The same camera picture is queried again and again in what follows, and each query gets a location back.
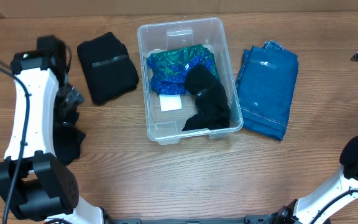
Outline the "shiny blue green garment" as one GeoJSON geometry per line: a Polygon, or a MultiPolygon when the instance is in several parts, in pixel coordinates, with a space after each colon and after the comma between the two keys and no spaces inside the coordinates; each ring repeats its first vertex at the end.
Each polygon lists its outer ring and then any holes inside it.
{"type": "Polygon", "coordinates": [[[198,65],[219,77],[214,54],[201,44],[153,53],[148,57],[147,65],[153,72],[152,90],[158,95],[185,94],[187,73],[198,65]]]}

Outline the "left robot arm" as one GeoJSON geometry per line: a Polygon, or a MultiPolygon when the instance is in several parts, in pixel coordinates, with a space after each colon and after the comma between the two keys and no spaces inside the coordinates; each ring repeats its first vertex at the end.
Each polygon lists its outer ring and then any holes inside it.
{"type": "Polygon", "coordinates": [[[85,134],[75,126],[83,96],[68,82],[71,50],[50,35],[33,51],[15,54],[8,75],[16,86],[9,145],[0,162],[5,214],[45,223],[110,223],[87,202],[68,165],[80,156],[85,134]]]}

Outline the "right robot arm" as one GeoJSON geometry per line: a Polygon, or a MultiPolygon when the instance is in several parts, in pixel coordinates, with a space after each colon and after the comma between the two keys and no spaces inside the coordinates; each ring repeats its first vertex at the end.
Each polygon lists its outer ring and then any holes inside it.
{"type": "Polygon", "coordinates": [[[344,147],[340,167],[309,195],[264,218],[264,223],[327,223],[330,216],[358,198],[358,136],[344,147]]]}

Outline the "folded black garment with tape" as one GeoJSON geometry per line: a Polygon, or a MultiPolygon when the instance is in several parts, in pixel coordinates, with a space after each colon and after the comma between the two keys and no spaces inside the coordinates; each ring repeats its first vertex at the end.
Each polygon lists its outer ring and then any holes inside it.
{"type": "Polygon", "coordinates": [[[135,65],[112,32],[81,43],[77,54],[94,104],[103,105],[137,88],[135,65]]]}

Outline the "white label in bin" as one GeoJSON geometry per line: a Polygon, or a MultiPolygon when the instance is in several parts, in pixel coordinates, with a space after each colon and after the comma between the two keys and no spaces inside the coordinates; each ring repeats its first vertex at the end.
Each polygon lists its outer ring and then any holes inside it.
{"type": "Polygon", "coordinates": [[[180,95],[159,95],[159,100],[162,112],[182,109],[180,95]]]}

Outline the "folded blue jeans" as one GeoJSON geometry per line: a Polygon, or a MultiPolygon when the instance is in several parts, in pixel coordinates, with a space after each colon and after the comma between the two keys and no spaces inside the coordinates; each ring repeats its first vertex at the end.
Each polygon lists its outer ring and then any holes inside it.
{"type": "Polygon", "coordinates": [[[298,69],[298,56],[274,40],[245,49],[236,80],[243,128],[283,139],[298,69]]]}

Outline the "clear plastic storage bin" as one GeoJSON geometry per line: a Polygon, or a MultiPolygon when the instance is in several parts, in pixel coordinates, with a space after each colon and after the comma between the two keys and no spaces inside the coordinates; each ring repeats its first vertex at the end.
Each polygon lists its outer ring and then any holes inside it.
{"type": "Polygon", "coordinates": [[[160,145],[241,129],[223,22],[217,17],[146,24],[137,31],[146,131],[160,145]]]}

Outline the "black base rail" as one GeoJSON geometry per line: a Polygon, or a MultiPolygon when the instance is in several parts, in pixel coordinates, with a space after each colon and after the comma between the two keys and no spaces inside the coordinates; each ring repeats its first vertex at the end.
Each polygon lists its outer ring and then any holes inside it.
{"type": "Polygon", "coordinates": [[[201,218],[201,219],[165,219],[141,220],[139,218],[112,219],[108,224],[259,224],[263,223],[267,215],[246,215],[244,218],[201,218]]]}

